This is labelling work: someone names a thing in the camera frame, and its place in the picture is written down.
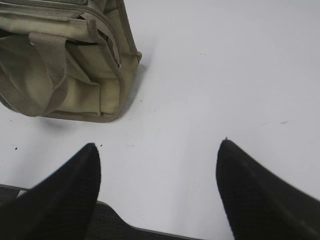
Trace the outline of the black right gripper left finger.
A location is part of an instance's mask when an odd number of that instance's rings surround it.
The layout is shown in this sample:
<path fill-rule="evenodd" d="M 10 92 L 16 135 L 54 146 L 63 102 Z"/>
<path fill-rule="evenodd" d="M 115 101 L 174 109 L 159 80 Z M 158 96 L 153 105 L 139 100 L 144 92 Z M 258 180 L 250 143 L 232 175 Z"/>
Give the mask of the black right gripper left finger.
<path fill-rule="evenodd" d="M 88 143 L 41 183 L 0 207 L 2 240 L 83 240 L 101 185 L 101 161 Z"/>

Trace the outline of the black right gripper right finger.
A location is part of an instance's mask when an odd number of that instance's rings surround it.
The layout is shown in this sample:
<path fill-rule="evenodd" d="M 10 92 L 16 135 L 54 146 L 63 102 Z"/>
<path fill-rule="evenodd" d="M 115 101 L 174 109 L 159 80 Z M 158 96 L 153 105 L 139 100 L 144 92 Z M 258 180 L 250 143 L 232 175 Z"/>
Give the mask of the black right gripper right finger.
<path fill-rule="evenodd" d="M 320 202 L 222 141 L 216 182 L 236 240 L 318 240 Z"/>

